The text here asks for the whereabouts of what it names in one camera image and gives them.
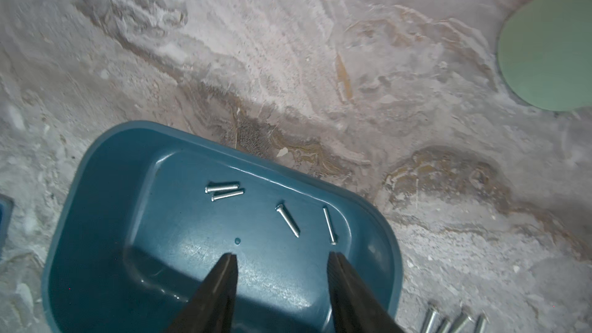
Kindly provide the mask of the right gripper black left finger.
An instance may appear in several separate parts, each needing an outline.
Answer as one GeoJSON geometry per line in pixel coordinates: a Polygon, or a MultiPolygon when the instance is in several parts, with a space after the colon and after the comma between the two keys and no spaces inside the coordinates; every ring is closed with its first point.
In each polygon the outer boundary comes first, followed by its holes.
{"type": "Polygon", "coordinates": [[[237,277],[237,256],[223,254],[165,332],[230,332],[237,277]]]}

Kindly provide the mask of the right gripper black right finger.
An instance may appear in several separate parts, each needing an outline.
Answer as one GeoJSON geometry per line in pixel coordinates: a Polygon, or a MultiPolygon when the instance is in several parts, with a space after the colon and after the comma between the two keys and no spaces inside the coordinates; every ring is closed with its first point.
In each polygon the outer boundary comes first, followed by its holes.
{"type": "Polygon", "coordinates": [[[327,277],[335,331],[403,333],[345,255],[329,253],[327,277]]]}

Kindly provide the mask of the teal plastic storage tray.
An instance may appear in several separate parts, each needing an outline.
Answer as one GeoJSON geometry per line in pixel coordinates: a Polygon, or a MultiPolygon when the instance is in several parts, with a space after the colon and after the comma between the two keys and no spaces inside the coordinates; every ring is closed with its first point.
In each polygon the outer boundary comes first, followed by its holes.
{"type": "Polygon", "coordinates": [[[43,307],[54,332],[161,332],[231,253],[233,331],[331,332],[331,251],[396,314],[402,256],[368,201],[177,129],[123,123],[80,162],[46,260],[43,307]]]}

